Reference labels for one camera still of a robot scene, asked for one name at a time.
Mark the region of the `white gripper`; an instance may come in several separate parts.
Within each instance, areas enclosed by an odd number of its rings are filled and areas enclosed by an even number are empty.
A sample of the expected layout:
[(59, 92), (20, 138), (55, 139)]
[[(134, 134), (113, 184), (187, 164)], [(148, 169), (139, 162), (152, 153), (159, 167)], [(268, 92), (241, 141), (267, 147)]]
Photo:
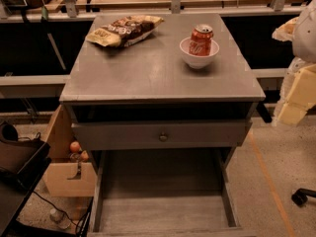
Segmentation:
[[(275, 29), (272, 38), (294, 41), (297, 20), (294, 17)], [(315, 105), (316, 65), (294, 57), (282, 81), (276, 119), (287, 125), (297, 125)]]

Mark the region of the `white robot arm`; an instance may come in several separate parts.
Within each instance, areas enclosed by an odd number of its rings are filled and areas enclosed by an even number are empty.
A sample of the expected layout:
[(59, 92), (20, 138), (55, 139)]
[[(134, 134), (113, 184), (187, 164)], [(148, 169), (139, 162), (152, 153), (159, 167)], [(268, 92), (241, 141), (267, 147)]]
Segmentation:
[(277, 28), (273, 38), (290, 40), (294, 55), (281, 84), (275, 121), (297, 125), (316, 106), (316, 0)]

